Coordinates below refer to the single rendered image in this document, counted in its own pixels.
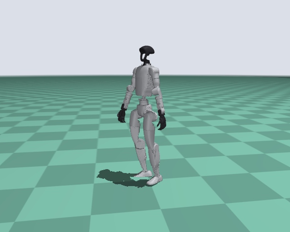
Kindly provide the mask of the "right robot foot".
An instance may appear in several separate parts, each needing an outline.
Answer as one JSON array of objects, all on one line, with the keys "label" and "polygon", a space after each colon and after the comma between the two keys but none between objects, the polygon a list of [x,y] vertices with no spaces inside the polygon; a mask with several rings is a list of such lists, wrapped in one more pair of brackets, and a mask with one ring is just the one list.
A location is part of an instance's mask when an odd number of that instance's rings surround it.
[{"label": "right robot foot", "polygon": [[[145,171],[146,172],[146,171]],[[152,172],[150,170],[147,170],[146,173],[143,173],[143,171],[139,172],[138,174],[133,175],[134,177],[149,177],[152,176]]]}]

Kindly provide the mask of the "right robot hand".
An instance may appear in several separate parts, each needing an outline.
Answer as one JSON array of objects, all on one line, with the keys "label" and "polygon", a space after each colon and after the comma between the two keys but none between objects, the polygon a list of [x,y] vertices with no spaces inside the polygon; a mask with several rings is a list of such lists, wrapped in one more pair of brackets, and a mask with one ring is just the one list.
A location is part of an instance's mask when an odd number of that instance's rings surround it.
[{"label": "right robot hand", "polygon": [[120,121],[121,123],[126,123],[125,122],[125,111],[127,109],[124,108],[124,104],[122,104],[121,106],[121,110],[118,112],[117,117],[118,117],[118,121]]}]

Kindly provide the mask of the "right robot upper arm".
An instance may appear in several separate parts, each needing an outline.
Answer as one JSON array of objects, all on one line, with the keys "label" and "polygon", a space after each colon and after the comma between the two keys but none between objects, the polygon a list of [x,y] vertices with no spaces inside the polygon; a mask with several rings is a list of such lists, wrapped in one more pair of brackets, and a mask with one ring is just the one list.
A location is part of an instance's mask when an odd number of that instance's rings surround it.
[{"label": "right robot upper arm", "polygon": [[136,68],[134,68],[133,70],[133,76],[132,76],[132,79],[131,79],[131,85],[128,85],[127,86],[127,91],[129,92],[133,92],[135,90],[135,74],[136,74]]}]

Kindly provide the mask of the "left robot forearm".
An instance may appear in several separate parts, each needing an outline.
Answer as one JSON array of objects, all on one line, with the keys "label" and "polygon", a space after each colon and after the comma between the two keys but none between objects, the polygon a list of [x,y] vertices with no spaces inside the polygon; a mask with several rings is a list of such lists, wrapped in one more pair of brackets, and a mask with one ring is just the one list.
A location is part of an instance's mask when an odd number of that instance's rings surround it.
[{"label": "left robot forearm", "polygon": [[158,94],[159,95],[155,97],[155,100],[157,103],[157,109],[161,110],[161,114],[164,114],[165,110],[164,110],[164,105],[163,105],[163,101],[162,101],[162,93],[161,93],[160,88],[158,88]]}]

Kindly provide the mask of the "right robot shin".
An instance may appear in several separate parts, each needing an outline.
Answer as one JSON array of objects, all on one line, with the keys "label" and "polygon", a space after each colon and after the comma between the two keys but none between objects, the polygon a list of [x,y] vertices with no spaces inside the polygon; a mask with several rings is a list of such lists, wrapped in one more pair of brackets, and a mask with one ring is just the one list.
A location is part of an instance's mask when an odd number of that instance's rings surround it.
[{"label": "right robot shin", "polygon": [[[135,145],[135,144],[134,144],[134,145]],[[142,169],[143,169],[143,173],[144,173],[145,171],[147,172],[147,167],[146,167],[146,159],[147,159],[147,157],[146,157],[145,146],[144,146],[144,148],[139,149],[139,148],[137,148],[136,145],[135,145],[135,149],[136,149],[136,153],[137,153],[138,160],[139,160],[140,165],[141,165],[141,167],[142,167]],[[145,173],[146,173],[146,172],[145,172]]]}]

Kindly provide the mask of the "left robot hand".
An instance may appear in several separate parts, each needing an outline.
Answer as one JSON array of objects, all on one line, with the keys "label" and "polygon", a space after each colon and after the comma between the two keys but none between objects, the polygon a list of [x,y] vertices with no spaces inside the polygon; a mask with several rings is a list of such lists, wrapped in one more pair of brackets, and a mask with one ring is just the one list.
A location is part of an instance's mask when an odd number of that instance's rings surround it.
[{"label": "left robot hand", "polygon": [[158,130],[162,130],[166,127],[166,119],[164,117],[165,113],[161,114],[161,110],[158,110],[158,114],[159,114],[160,118],[159,118],[159,123],[158,123],[157,127],[160,124],[160,128]]}]

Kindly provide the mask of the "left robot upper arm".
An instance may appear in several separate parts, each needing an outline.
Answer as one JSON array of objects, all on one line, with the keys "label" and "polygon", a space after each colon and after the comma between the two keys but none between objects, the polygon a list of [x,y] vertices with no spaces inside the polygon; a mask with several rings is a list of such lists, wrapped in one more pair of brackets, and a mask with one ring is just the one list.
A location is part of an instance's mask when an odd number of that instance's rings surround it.
[{"label": "left robot upper arm", "polygon": [[159,69],[157,67],[149,67],[149,74],[152,77],[152,82],[154,88],[152,89],[153,95],[158,95],[158,88],[160,88],[160,79],[159,79]]}]

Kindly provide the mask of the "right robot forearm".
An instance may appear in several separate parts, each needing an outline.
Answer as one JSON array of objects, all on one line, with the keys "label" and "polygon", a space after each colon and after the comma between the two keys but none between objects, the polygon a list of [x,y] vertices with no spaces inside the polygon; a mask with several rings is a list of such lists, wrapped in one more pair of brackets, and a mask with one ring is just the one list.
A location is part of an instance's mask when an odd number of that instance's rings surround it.
[{"label": "right robot forearm", "polygon": [[132,97],[132,92],[129,92],[129,91],[126,91],[126,96],[125,96],[125,99],[123,101],[123,104],[124,104],[124,108],[127,109],[129,103],[130,103],[130,99]]}]

